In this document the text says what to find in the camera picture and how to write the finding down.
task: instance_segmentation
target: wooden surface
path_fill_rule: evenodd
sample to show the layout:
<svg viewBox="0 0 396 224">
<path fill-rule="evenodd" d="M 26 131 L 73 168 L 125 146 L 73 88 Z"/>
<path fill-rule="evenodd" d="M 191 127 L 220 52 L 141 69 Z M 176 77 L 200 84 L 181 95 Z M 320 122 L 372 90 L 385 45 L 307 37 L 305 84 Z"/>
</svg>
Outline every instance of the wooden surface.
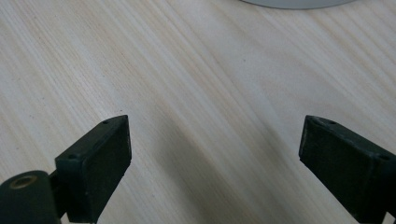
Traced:
<svg viewBox="0 0 396 224">
<path fill-rule="evenodd" d="M 395 71 L 394 0 L 3 0 L 0 180 L 127 114 L 132 164 L 99 223 L 356 223 L 299 162 L 304 116 L 396 153 Z"/>
</svg>

